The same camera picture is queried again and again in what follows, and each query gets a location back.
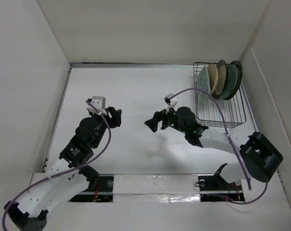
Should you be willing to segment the green rectangular divided plate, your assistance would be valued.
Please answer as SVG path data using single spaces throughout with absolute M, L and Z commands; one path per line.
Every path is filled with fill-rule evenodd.
M 207 66 L 204 66 L 197 77 L 197 101 L 198 104 L 205 102 L 211 93 L 210 78 Z

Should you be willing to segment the tan floral round plate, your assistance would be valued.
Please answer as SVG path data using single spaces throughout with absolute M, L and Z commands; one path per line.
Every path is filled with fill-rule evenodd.
M 215 64 L 209 64 L 207 71 L 210 79 L 211 93 L 213 94 L 218 85 L 218 69 Z

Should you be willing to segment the grey rimmed cream plate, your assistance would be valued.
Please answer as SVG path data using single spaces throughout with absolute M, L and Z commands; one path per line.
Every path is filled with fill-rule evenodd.
M 228 69 L 227 63 L 224 60 L 220 60 L 216 67 L 218 70 L 218 83 L 214 90 L 213 97 L 219 99 L 228 84 Z

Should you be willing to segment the light blue floral plate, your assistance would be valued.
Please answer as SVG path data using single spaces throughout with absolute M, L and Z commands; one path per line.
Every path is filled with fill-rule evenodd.
M 235 65 L 229 64 L 227 66 L 228 70 L 228 83 L 222 94 L 220 95 L 220 99 L 226 99 L 232 93 L 237 83 L 238 71 Z

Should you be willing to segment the dark patterned rim plate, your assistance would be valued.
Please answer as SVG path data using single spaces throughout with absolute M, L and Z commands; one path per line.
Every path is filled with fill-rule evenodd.
M 237 69 L 237 81 L 236 81 L 236 84 L 235 84 L 235 87 L 234 87 L 233 91 L 226 98 L 226 100 L 230 100 L 231 98 L 233 98 L 236 95 L 237 91 L 240 88 L 240 84 L 241 84 L 241 80 L 242 80 L 242 74 L 243 74 L 242 65 L 241 65 L 241 63 L 239 61 L 235 60 L 235 61 L 232 61 L 230 64 L 234 65 L 236 67 L 236 69 Z

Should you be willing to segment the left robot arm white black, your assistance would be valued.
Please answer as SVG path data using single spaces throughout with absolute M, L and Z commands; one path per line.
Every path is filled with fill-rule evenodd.
M 100 175 L 89 164 L 98 158 L 98 148 L 106 132 L 121 126 L 120 109 L 108 107 L 105 113 L 91 113 L 81 120 L 75 134 L 45 173 L 45 178 L 31 184 L 4 207 L 2 228 L 10 218 L 21 231 L 41 231 L 56 208 L 78 193 L 98 187 Z

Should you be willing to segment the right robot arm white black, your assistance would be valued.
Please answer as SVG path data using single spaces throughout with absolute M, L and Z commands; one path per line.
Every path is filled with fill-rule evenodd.
M 263 133 L 241 136 L 215 130 L 197 123 L 195 114 L 188 107 L 157 111 L 144 124 L 156 132 L 159 123 L 162 130 L 173 128 L 183 133 L 193 146 L 221 150 L 237 157 L 237 162 L 224 163 L 214 173 L 214 185 L 219 189 L 251 178 L 268 183 L 283 161 L 282 154 Z

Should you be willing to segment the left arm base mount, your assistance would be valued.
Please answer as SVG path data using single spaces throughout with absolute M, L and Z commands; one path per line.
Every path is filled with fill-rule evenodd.
M 73 203 L 109 203 L 113 202 L 114 175 L 101 175 L 95 188 L 80 192 L 69 202 Z

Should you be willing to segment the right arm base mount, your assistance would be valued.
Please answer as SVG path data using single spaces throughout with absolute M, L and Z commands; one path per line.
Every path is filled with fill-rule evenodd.
M 214 175 L 199 175 L 195 187 L 199 188 L 201 202 L 245 201 L 240 181 L 237 186 L 235 183 L 217 180 Z

